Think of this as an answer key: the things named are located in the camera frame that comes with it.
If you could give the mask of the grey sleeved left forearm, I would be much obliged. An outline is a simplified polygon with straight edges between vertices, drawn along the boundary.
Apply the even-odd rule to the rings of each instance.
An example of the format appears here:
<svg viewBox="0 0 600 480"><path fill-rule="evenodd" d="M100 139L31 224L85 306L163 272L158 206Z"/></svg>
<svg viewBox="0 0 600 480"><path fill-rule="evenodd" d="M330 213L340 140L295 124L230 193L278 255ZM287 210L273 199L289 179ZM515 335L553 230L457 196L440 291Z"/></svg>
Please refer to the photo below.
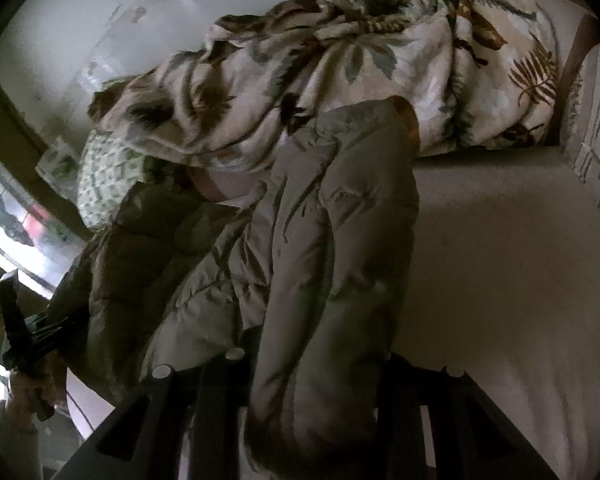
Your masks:
<svg viewBox="0 0 600 480"><path fill-rule="evenodd" d="M0 454L16 479L43 479L38 430L32 414L14 412L5 400L0 401Z"/></svg>

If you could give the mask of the person's left hand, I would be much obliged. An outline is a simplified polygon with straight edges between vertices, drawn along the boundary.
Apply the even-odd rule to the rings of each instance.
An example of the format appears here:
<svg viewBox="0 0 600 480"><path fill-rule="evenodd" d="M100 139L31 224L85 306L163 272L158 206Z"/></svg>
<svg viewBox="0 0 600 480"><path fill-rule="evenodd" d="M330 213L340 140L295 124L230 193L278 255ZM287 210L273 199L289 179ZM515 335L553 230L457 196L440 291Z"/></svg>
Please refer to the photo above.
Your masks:
<svg viewBox="0 0 600 480"><path fill-rule="evenodd" d="M45 357L42 376L32 378L19 368L9 373L5 417L16 434L32 434L35 430L34 401L41 399L57 408L66 403L66 363L56 351Z"/></svg>

